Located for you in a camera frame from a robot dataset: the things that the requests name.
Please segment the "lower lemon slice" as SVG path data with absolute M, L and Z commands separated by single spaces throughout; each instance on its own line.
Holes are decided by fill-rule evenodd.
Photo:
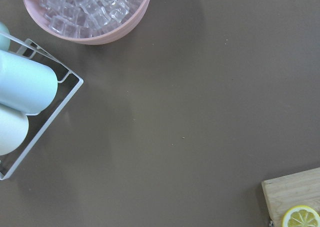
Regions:
M 282 218 L 282 227 L 319 227 L 320 215 L 307 205 L 290 208 Z

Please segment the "white cup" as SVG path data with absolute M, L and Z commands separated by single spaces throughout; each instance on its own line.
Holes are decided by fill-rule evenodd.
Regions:
M 0 155 L 17 149 L 29 131 L 29 120 L 25 113 L 0 105 Z

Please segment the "light blue cup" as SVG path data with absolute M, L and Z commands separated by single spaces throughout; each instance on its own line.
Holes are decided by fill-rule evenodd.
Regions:
M 0 51 L 0 103 L 25 114 L 38 114 L 54 100 L 55 72 L 48 66 Z

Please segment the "pink ice bowl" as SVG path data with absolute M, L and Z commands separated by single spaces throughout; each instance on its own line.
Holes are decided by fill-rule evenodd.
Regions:
M 23 0 L 47 33 L 84 45 L 121 39 L 142 20 L 150 0 Z

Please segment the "wooden cutting board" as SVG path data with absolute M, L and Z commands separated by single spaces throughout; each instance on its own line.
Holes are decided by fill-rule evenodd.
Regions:
M 295 206 L 309 206 L 320 211 L 320 169 L 314 168 L 261 183 L 270 220 L 282 225 L 285 213 Z

